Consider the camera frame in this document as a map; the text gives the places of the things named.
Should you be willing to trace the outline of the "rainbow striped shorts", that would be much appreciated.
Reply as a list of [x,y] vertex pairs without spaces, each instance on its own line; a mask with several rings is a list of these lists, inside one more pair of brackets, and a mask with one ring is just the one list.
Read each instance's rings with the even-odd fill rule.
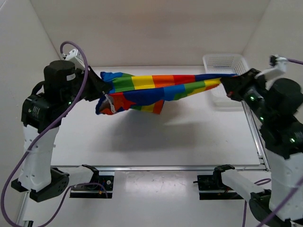
[[129,109],[160,114],[165,102],[179,100],[220,85],[233,74],[135,76],[122,72],[101,72],[111,90],[99,99],[96,114],[113,115]]

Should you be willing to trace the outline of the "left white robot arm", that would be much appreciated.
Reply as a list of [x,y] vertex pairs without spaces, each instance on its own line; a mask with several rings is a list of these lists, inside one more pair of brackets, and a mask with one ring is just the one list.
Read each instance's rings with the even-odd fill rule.
[[21,121],[25,136],[26,158],[18,179],[11,187],[18,192],[29,191],[29,197],[42,202],[61,195],[66,188],[84,184],[95,189],[99,184],[98,171],[81,165],[65,171],[51,167],[55,137],[64,112],[76,103],[76,95],[84,88],[79,100],[94,101],[111,89],[91,67],[76,68],[71,61],[58,60],[44,68],[44,81],[39,82],[22,106]]

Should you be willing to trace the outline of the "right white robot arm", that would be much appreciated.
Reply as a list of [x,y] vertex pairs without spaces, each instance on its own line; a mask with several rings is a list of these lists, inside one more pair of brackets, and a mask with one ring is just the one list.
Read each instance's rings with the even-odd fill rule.
[[227,96],[245,102],[261,122],[260,134],[267,149],[271,189],[243,177],[233,166],[218,166],[213,185],[231,188],[250,207],[259,226],[289,227],[303,222],[303,125],[294,114],[303,102],[300,85],[276,78],[270,88],[267,77],[255,69],[223,77]]

